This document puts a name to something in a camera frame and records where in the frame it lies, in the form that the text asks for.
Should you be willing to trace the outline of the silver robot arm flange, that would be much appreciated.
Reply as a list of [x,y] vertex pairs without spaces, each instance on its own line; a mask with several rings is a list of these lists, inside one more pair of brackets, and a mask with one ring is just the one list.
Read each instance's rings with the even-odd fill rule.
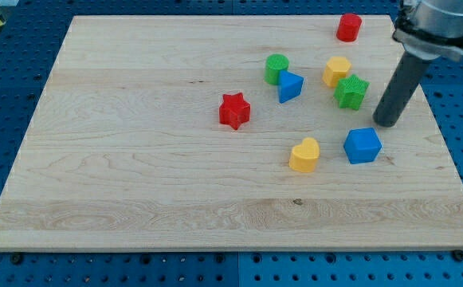
[[392,38],[424,61],[463,58],[463,0],[405,0],[399,3]]

